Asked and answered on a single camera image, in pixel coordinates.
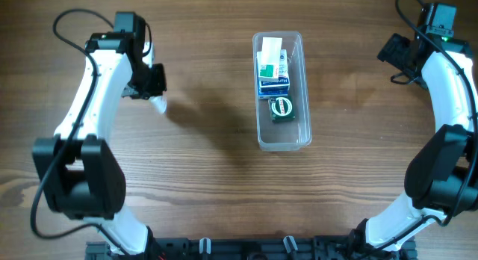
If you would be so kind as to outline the white spray bottle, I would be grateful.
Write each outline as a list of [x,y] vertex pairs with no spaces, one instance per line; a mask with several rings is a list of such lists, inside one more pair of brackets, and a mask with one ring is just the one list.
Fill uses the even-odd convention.
[[167,98],[166,96],[152,96],[149,98],[149,102],[159,114],[165,114],[167,111]]

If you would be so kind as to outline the blue lozenge box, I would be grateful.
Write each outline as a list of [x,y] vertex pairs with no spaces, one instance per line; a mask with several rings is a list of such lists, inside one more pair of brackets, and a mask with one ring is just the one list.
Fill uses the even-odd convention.
[[288,91],[287,90],[274,90],[274,91],[258,91],[258,99],[269,99],[269,98],[274,98],[278,96],[287,96]]

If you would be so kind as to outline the white Hansaplast plaster box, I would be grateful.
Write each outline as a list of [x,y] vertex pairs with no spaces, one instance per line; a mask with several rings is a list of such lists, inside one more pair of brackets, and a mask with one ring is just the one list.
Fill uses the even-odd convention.
[[258,87],[261,93],[289,90],[290,78],[288,72],[287,50],[282,49],[279,59],[278,81],[259,81]]

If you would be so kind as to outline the white green medicine box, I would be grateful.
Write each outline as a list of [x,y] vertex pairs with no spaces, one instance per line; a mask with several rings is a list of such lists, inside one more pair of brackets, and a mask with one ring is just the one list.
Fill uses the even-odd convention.
[[275,82],[279,79],[282,38],[264,37],[262,40],[259,63],[259,80]]

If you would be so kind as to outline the green Zam-Buk box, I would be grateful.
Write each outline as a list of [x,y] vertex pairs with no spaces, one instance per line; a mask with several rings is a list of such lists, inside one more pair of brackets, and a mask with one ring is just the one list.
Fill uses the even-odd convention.
[[268,99],[270,118],[273,123],[284,123],[295,119],[295,108],[290,96],[277,96]]

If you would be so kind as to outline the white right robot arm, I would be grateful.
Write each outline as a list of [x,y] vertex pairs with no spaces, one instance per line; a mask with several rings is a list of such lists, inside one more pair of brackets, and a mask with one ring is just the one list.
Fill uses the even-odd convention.
[[399,70],[391,82],[416,83],[430,94],[435,134],[409,164],[404,191],[350,235],[364,256],[402,249],[432,223],[446,226],[477,209],[477,90],[468,42],[454,38],[456,7],[421,4],[413,39],[393,34],[377,55]]

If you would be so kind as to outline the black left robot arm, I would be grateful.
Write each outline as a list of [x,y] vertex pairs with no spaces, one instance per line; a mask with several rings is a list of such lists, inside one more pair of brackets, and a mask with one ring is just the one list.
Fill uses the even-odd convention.
[[80,47],[84,75],[72,105],[50,138],[39,138],[32,158],[40,179],[30,213],[32,232],[45,198],[51,211],[94,228],[113,259],[164,259],[152,230],[125,204],[126,180],[108,139],[119,100],[151,102],[167,109],[164,66],[155,62],[151,28],[133,12],[118,12],[109,31],[95,33]]

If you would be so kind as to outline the clear plastic container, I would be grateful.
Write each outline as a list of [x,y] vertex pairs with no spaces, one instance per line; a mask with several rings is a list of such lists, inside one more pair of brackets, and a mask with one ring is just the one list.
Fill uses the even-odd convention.
[[[293,99],[295,119],[273,123],[270,118],[268,99],[258,99],[259,53],[264,37],[282,38],[282,49],[287,50],[290,87],[288,96]],[[296,151],[310,144],[311,115],[308,100],[308,80],[305,69],[304,46],[301,33],[297,31],[258,32],[252,39],[255,85],[255,112],[258,144],[267,152]]]

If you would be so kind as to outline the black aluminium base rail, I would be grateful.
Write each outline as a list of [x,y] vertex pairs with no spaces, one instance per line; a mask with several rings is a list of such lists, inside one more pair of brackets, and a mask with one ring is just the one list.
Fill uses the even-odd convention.
[[158,259],[357,259],[361,253],[347,255],[345,236],[296,238],[293,249],[285,239],[212,240],[200,244],[187,238],[158,238],[161,248]]

